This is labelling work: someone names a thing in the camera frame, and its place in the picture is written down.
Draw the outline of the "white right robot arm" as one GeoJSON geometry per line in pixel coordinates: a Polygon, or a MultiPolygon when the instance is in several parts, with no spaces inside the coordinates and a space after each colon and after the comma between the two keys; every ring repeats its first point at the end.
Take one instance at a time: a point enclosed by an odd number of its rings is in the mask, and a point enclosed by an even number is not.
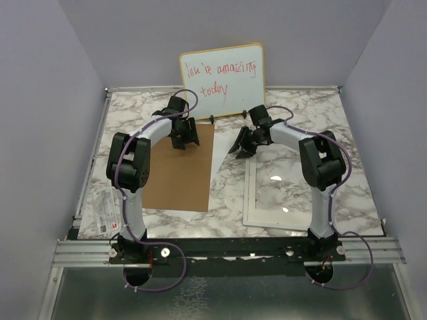
{"type": "Polygon", "coordinates": [[[306,245],[308,256],[321,261],[331,251],[327,242],[338,237],[334,227],[334,197],[336,189],[351,175],[352,165],[348,152],[327,130],[321,133],[307,131],[289,124],[288,119],[272,119],[265,105],[248,111],[254,129],[243,126],[228,151],[237,159],[248,159],[259,146],[279,144],[300,155],[302,175],[312,188],[312,219],[306,245]]]}

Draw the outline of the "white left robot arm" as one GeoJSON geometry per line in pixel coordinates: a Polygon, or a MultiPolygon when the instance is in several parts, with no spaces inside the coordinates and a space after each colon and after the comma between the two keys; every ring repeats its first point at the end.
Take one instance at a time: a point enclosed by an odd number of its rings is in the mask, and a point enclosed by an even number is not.
{"type": "Polygon", "coordinates": [[[184,150],[186,145],[199,145],[195,119],[189,114],[198,104],[198,96],[190,105],[174,93],[163,109],[155,111],[149,121],[135,133],[116,133],[113,136],[106,175],[121,194],[121,230],[119,235],[129,240],[124,255],[133,263],[147,256],[147,246],[142,243],[146,226],[143,221],[142,195],[148,182],[151,148],[165,137],[171,139],[174,149],[184,150]]]}

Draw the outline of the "brown backing board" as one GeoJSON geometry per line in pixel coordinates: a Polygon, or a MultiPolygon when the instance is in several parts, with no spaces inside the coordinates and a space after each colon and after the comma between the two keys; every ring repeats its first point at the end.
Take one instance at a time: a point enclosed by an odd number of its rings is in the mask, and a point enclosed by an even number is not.
{"type": "Polygon", "coordinates": [[[152,147],[144,209],[208,211],[215,126],[197,124],[196,129],[199,145],[174,149],[164,137],[152,147]]]}

